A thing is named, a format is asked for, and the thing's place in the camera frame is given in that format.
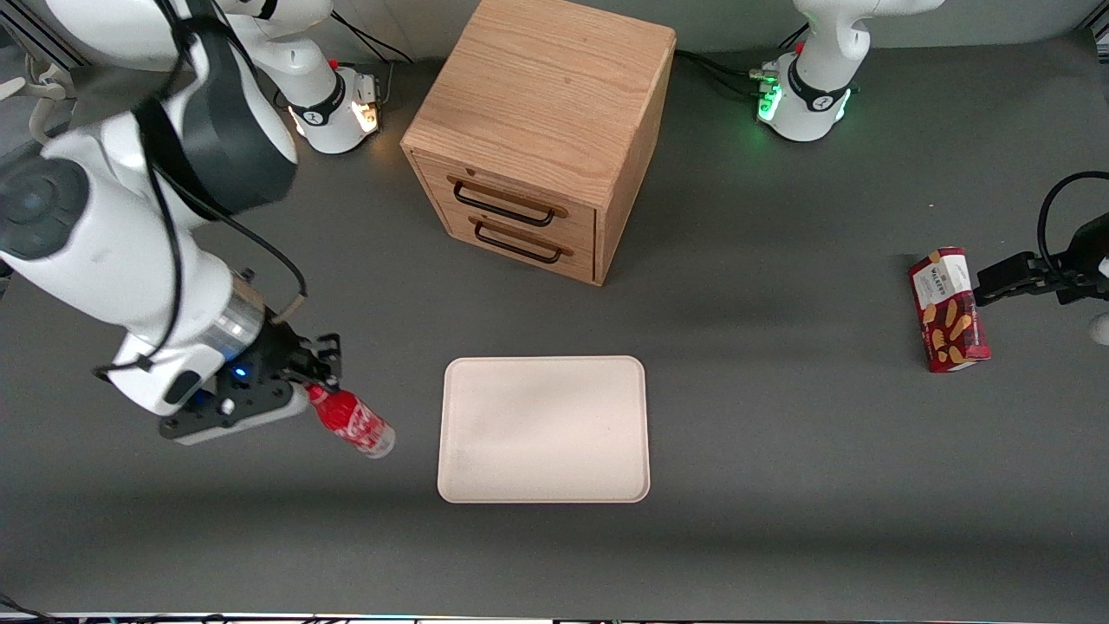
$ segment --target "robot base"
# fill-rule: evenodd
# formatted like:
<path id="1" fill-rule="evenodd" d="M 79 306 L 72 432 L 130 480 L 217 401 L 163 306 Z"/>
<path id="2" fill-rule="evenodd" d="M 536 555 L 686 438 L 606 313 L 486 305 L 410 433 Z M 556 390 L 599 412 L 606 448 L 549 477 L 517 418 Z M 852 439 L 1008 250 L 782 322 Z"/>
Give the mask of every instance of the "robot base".
<path id="1" fill-rule="evenodd" d="M 329 119 L 314 124 L 312 120 L 297 115 L 292 106 L 288 109 L 297 133 L 307 139 L 313 149 L 325 154 L 348 152 L 379 127 L 377 80 L 346 67 L 335 71 L 343 79 L 346 93 L 344 103 Z"/>
<path id="2" fill-rule="evenodd" d="M 830 105 L 826 110 L 818 112 L 808 110 L 808 104 L 793 90 L 790 81 L 781 78 L 796 57 L 794 52 L 788 52 L 776 60 L 763 63 L 761 73 L 771 76 L 773 82 L 769 82 L 770 90 L 765 91 L 759 101 L 756 117 L 791 141 L 810 142 L 822 139 L 832 130 L 835 122 L 843 119 L 851 90 L 848 89 L 838 102 L 828 98 Z"/>

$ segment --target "white tray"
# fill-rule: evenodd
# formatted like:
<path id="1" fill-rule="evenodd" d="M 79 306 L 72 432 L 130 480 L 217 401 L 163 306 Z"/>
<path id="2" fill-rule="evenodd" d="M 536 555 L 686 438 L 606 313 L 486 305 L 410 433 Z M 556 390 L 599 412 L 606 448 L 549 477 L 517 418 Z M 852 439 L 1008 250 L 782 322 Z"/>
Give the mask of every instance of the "white tray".
<path id="1" fill-rule="evenodd" d="M 464 358 L 447 367 L 439 495 L 451 503 L 635 503 L 651 488 L 643 366 Z"/>

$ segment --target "bottle cap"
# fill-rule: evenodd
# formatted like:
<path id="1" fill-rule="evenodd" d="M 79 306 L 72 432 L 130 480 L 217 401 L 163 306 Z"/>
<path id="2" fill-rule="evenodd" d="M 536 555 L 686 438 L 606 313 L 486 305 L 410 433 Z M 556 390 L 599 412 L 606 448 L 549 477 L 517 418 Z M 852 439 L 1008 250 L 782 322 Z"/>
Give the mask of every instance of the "bottle cap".
<path id="1" fill-rule="evenodd" d="M 319 388 L 318 386 L 308 385 L 306 388 L 308 389 L 308 399 L 312 401 L 313 406 L 318 406 L 323 403 L 329 397 L 329 395 L 327 395 L 327 391 L 324 390 L 323 388 Z"/>

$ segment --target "green led light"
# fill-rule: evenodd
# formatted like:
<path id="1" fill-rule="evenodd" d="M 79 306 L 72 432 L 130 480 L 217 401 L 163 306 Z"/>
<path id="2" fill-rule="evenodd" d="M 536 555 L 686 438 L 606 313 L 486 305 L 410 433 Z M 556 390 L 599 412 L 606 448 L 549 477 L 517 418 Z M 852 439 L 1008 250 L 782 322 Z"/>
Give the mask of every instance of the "green led light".
<path id="1" fill-rule="evenodd" d="M 836 121 L 843 119 L 843 112 L 847 109 L 847 100 L 849 99 L 851 99 L 851 89 L 847 89 L 847 92 L 843 94 L 843 102 L 840 103 L 840 112 L 835 113 Z"/>
<path id="2" fill-rule="evenodd" d="M 777 104 L 782 101 L 782 88 L 775 84 L 774 90 L 766 95 L 763 95 L 763 99 L 769 99 L 770 104 L 763 103 L 759 106 L 759 116 L 761 116 L 763 121 L 774 119 L 774 113 L 777 112 Z"/>

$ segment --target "red box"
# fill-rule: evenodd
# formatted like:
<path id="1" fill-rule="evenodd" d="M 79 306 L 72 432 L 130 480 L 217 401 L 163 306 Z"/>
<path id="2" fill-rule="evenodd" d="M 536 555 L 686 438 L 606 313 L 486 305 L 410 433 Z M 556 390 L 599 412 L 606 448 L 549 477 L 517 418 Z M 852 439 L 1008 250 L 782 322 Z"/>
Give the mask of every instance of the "red box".
<path id="1" fill-rule="evenodd" d="M 940 247 L 909 268 L 908 277 L 928 369 L 949 374 L 989 360 L 966 252 L 957 246 Z"/>

